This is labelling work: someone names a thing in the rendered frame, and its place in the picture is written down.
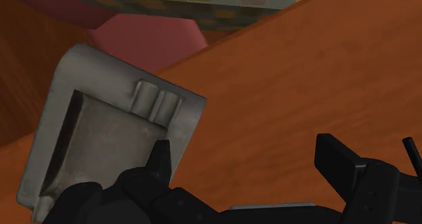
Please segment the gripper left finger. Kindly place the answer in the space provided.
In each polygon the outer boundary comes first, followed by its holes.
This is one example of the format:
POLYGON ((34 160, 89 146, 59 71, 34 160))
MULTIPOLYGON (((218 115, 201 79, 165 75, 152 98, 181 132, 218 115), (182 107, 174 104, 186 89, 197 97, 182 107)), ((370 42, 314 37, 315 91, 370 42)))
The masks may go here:
POLYGON ((109 188, 90 181, 66 188, 43 224, 218 224, 219 213, 169 188, 169 140, 158 140, 145 167, 123 171, 109 188))

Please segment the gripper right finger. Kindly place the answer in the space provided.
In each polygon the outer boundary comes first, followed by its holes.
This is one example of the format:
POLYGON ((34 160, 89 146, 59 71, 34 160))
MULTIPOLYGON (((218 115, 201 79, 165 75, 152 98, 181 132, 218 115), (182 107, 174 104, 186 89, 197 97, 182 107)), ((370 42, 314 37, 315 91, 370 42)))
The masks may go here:
POLYGON ((346 202, 338 224, 422 224, 422 157, 411 137, 402 142, 415 176, 362 158, 329 133, 317 135, 314 165, 346 202))

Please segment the grey square ashtray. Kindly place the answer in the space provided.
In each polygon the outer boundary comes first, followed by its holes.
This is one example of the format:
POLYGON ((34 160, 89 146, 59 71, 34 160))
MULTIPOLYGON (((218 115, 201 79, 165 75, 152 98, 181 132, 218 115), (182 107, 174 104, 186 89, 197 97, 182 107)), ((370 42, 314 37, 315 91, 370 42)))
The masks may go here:
POLYGON ((170 142, 178 167, 206 98, 90 45, 58 63, 17 193, 41 222, 69 186, 109 187, 126 169, 144 166, 157 140, 170 142))

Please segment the patterned robot stand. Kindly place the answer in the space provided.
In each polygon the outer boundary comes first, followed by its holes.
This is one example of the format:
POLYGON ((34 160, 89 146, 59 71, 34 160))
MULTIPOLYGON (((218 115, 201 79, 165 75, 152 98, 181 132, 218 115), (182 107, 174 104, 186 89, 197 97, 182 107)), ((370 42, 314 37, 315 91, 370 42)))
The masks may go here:
POLYGON ((183 18, 202 30, 236 31, 296 0, 79 0, 118 13, 183 18))

